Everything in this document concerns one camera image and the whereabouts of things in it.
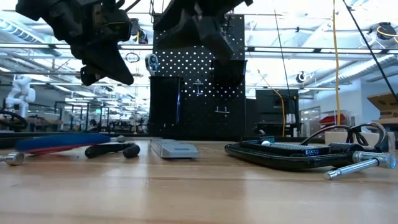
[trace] pegboard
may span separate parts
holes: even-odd
[[[159,124],[156,133],[175,139],[236,139],[242,136],[245,131],[244,78],[234,87],[219,86],[211,72],[214,56],[209,50],[203,46],[157,50],[157,40],[166,34],[154,32],[153,53],[160,62],[155,75],[182,78],[181,117],[178,126]],[[232,59],[245,60],[243,15],[233,16],[226,37],[234,49]]]

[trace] wooden table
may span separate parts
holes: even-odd
[[[86,159],[84,149],[0,164],[0,223],[397,223],[398,170],[334,181],[328,170],[284,172],[229,157],[227,142],[195,142],[200,158]]]

